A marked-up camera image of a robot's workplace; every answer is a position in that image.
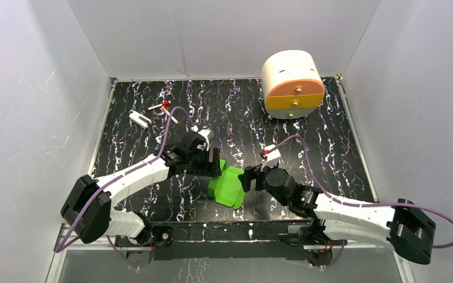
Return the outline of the green paper box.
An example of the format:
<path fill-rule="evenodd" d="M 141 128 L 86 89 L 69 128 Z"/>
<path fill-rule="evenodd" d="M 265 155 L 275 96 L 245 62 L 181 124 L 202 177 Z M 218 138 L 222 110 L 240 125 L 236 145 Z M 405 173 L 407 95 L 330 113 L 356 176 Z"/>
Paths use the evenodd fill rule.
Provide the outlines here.
<path fill-rule="evenodd" d="M 215 199 L 216 203 L 229 208 L 239 209 L 244 201 L 245 192 L 239 176 L 244 170 L 226 166 L 226 160 L 220 160 L 222 174 L 213 178 L 208 185 L 208 195 Z"/>

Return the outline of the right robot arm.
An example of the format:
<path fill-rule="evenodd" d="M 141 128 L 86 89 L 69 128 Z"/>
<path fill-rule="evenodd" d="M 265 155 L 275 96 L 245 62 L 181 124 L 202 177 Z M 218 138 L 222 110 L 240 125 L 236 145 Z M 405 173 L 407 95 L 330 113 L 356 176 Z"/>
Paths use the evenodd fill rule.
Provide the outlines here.
<path fill-rule="evenodd" d="M 238 178 L 245 192 L 252 186 L 264 190 L 293 214 L 311 218 L 307 232 L 316 244 L 351 240 L 390 248 L 416 264 L 431 262 L 436 224 L 409 200 L 380 206 L 326 195 L 320 188 L 297 183 L 278 166 L 248 166 Z"/>

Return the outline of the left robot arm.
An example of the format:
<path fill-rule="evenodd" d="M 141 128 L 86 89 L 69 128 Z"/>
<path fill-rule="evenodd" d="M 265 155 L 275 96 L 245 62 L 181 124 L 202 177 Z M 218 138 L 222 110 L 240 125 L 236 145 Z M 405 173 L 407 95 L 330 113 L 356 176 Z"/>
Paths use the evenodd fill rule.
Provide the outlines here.
<path fill-rule="evenodd" d="M 183 139 L 165 146 L 160 156 L 146 159 L 111 175 L 79 177 L 60 214 L 83 243 L 102 236 L 125 236 L 147 245 L 157 236 L 151 221 L 142 213 L 122 212 L 115 206 L 140 190 L 171 177 L 189 174 L 219 177 L 219 149 L 210 146 L 210 129 L 190 131 Z"/>

